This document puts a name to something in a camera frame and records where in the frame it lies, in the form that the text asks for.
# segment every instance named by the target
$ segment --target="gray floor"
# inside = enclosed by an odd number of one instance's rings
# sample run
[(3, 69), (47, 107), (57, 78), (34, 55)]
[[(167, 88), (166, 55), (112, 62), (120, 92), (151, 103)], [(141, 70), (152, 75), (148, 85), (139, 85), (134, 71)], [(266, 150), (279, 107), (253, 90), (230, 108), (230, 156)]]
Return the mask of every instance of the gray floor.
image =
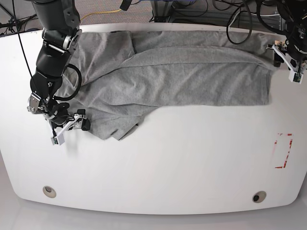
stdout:
[[(30, 16), (35, 13), (31, 2), (25, 0), (14, 0), (15, 1), (15, 9), (17, 18), (23, 18)], [(217, 11), (213, 5), (213, 0), (208, 0), (208, 10), (209, 11)], [(119, 9), (122, 0), (75, 0), (76, 7), (79, 11), (81, 17), (99, 11), (113, 11)], [(189, 9), (197, 9), (199, 11), (205, 10), (207, 7), (206, 0), (198, 0), (192, 6), (189, 6)], [(0, 3), (12, 13), (12, 0), (0, 0)], [(220, 8), (224, 8), (225, 4), (217, 3), (217, 6)], [(256, 11), (255, 4), (251, 4), (251, 11)], [(275, 9), (273, 8), (265, 8), (264, 11), (266, 13), (274, 13)], [(85, 18), (81, 24), (98, 24), (98, 23), (146, 23), (152, 17), (152, 8), (151, 4), (148, 0), (144, 0), (137, 5), (131, 5), (128, 11), (120, 11), (116, 13), (108, 13), (108, 14), (94, 14), (87, 18)], [(7, 23), (10, 17), (0, 9), (0, 23)], [(38, 28), (42, 29), (39, 20), (33, 20), (27, 23), (26, 29), (30, 28)]]

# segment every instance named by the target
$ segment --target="black wire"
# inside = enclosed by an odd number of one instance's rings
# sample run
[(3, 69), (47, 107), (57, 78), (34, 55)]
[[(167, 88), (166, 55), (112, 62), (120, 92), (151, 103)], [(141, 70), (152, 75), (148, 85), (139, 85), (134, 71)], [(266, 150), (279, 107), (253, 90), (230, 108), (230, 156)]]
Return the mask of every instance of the black wire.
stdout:
[(153, 16), (152, 16), (152, 18), (148, 21), (149, 23), (151, 23), (153, 20), (154, 20), (154, 12), (152, 11), (152, 14), (153, 14)]
[(27, 16), (27, 17), (24, 17), (24, 18), (20, 18), (20, 19), (18, 19), (18, 20), (25, 19), (25, 18), (31, 18), (31, 17), (35, 17), (35, 16), (37, 16), (37, 14), (36, 14), (36, 13), (35, 13), (35, 14), (33, 14), (33, 15), (31, 15), (31, 16)]
[(138, 3), (140, 3), (141, 1), (135, 2), (135, 3), (131, 3), (130, 5), (136, 5)]
[(69, 96), (69, 97), (57, 97), (57, 96), (54, 96), (53, 97), (54, 100), (64, 101), (64, 102), (70, 101), (72, 98), (74, 98), (78, 94), (78, 92), (79, 92), (79, 90), (81, 88), (82, 75), (81, 75), (80, 70), (76, 66), (74, 66), (73, 64), (68, 64), (67, 67), (75, 70), (77, 72), (77, 74), (78, 74), (78, 85), (77, 85), (77, 88), (76, 88), (75, 92), (73, 92), (73, 94), (71, 96)]
[(178, 18), (178, 19), (175, 19), (174, 21), (173, 21), (173, 23), (175, 23), (175, 21), (177, 21), (177, 20), (183, 20), (183, 21), (187, 21), (187, 22), (189, 22), (189, 23), (194, 23), (194, 24), (201, 24), (201, 25), (215, 25), (215, 26), (219, 26), (219, 25), (217, 25), (217, 24), (213, 24), (213, 23), (198, 23), (198, 22), (194, 22), (194, 21), (192, 21), (192, 20), (189, 20), (189, 19), (181, 19), (181, 18)]
[(228, 4), (228, 7), (226, 7), (226, 8), (223, 8), (223, 9), (218, 8), (218, 7), (216, 6), (216, 3), (215, 3), (216, 1), (218, 1), (218, 0), (212, 0), (212, 5), (213, 5), (214, 8), (216, 8), (216, 9), (219, 10), (219, 11), (226, 11), (226, 10), (230, 9), (231, 7), (233, 7), (233, 5)]
[(38, 19), (38, 18), (29, 18), (29, 19), (25, 20), (25, 23), (24, 23), (24, 32), (25, 32), (25, 27), (27, 26), (28, 21), (35, 20), (35, 19)]
[(207, 1), (207, 0), (205, 0), (205, 1), (206, 1), (207, 8), (206, 8), (206, 10), (205, 10), (202, 14), (200, 14), (200, 15), (186, 15), (186, 14), (180, 13), (180, 12), (178, 12), (178, 11), (176, 11), (176, 10), (175, 10), (175, 12), (176, 12), (176, 13), (179, 13), (179, 14), (181, 14), (181, 15), (183, 15), (183, 16), (187, 16), (187, 17), (201, 17), (201, 16), (203, 16), (203, 15), (208, 11), (208, 8), (209, 8), (208, 1)]
[(282, 30), (279, 30), (279, 29), (275, 29), (275, 28), (273, 28), (273, 27), (267, 25), (267, 24), (263, 21), (261, 15), (260, 15), (260, 10), (261, 10), (261, 6), (262, 6), (262, 3), (263, 3), (263, 2), (264, 2), (264, 0), (259, 0), (259, 1), (257, 1), (257, 12), (256, 12), (256, 14), (257, 14), (257, 18), (258, 18), (259, 22), (260, 22), (265, 28), (267, 28), (268, 30), (272, 31), (273, 33), (276, 33), (276, 34), (278, 34), (278, 35), (285, 35), (285, 36), (289, 35), (289, 33), (288, 33), (287, 31), (285, 31), (285, 30), (282, 31)]
[(264, 0), (262, 3), (264, 6), (276, 6), (276, 3), (272, 0)]
[(237, 15), (236, 19), (234, 20), (233, 24), (235, 23), (235, 21), (238, 19), (240, 19), (240, 15), (241, 13), (247, 13), (247, 11), (242, 11), (241, 8), (240, 8), (240, 13)]
[(24, 60), (27, 64), (27, 67), (28, 67), (28, 70), (29, 70), (29, 73), (30, 73), (30, 76), (31, 78), (33, 79), (33, 76), (32, 76), (32, 73), (30, 71), (30, 67), (29, 67), (29, 64), (28, 64), (28, 61), (27, 61), (27, 58), (25, 56), (25, 53), (24, 53), (24, 47), (23, 47), (23, 44), (21, 42), (21, 38), (20, 38), (20, 34), (19, 34), (19, 29), (18, 29), (18, 26), (17, 26), (17, 19), (16, 19), (16, 12), (15, 12), (15, 4), (14, 4), (14, 0), (12, 0), (12, 7), (13, 7), (13, 13), (14, 13), (14, 18), (15, 18), (15, 25), (16, 25), (16, 30), (17, 30), (17, 34), (18, 34), (18, 38), (19, 38), (19, 42), (20, 42), (20, 46), (21, 46), (21, 50), (23, 51), (23, 54), (24, 54)]
[(242, 11), (241, 11), (241, 8), (240, 8), (240, 13), (238, 15), (238, 28), (240, 28), (241, 13), (242, 13)]
[(185, 5), (185, 4), (180, 3), (179, 1), (175, 1), (175, 3), (177, 3), (181, 8), (186, 8), (186, 7), (188, 7), (188, 6), (191, 6), (191, 5), (195, 4), (196, 2), (197, 2), (197, 0), (195, 0), (195, 1), (190, 1), (190, 2), (188, 3), (188, 5)]
[(228, 1), (225, 1), (225, 0), (216, 0), (216, 1), (219, 1), (219, 2), (222, 2), (222, 3), (226, 3), (228, 5), (231, 5), (231, 6), (240, 6), (243, 4), (243, 2), (228, 2)]
[(287, 43), (289, 39), (294, 35), (294, 33), (295, 33), (295, 26), (293, 27), (292, 32), (290, 33), (290, 35), (287, 37), (287, 39), (284, 42), (286, 45), (288, 45)]
[(226, 26), (226, 35), (227, 35), (227, 38), (228, 38), (228, 40), (229, 40), (232, 44), (234, 44), (234, 45), (239, 45), (239, 44), (242, 44), (242, 43), (246, 42), (246, 41), (250, 38), (251, 33), (252, 33), (252, 31), (253, 31), (253, 19), (252, 19), (252, 15), (251, 15), (251, 12), (250, 12), (250, 9), (249, 9), (249, 6), (248, 6), (249, 0), (248, 0), (248, 2), (247, 2), (246, 0), (242, 0), (242, 2), (243, 2), (244, 7), (246, 8), (246, 11), (248, 12), (248, 17), (249, 17), (249, 32), (248, 32), (248, 36), (247, 36), (242, 42), (234, 42), (233, 40), (231, 40), (231, 38), (230, 38), (230, 36), (229, 36), (229, 25), (230, 25), (230, 23), (231, 23), (231, 20), (232, 20), (233, 16), (236, 14), (236, 12), (237, 12), (238, 10), (241, 9), (241, 7), (242, 7), (242, 5), (241, 5), (240, 7), (238, 7), (238, 8), (233, 12), (233, 14), (232, 14), (231, 17), (229, 18), (229, 21), (228, 21), (227, 26)]

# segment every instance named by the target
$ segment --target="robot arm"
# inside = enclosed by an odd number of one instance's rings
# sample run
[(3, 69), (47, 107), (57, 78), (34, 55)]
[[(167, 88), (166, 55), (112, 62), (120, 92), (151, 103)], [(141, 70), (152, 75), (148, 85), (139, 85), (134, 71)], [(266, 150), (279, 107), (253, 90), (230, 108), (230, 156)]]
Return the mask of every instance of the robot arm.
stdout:
[[(82, 31), (79, 29), (80, 16), (74, 0), (28, 0), (31, 1), (37, 16), (44, 27), (43, 46), (36, 62), (36, 73), (31, 78), (32, 94), (28, 111), (33, 114), (43, 114), (49, 121), (52, 130), (53, 144), (64, 142), (62, 133), (72, 128), (90, 129), (90, 122), (86, 119), (85, 110), (78, 110), (69, 115), (68, 103), (58, 103), (72, 99), (81, 86), (81, 73), (70, 59), (76, 50)], [(77, 71), (78, 87), (76, 92), (68, 97), (56, 97), (54, 94), (62, 85), (62, 76), (66, 68)], [(55, 128), (63, 129), (58, 134)]]
[(280, 16), (285, 20), (285, 29), (272, 28), (262, 20), (260, 10), (264, 0), (256, 0), (257, 17), (268, 30), (286, 36), (285, 42), (276, 41), (275, 44), (269, 46), (275, 53), (274, 65), (280, 67), (280, 64), (285, 62), (290, 69), (289, 80), (301, 84), (307, 64), (307, 1), (272, 1), (276, 3)]

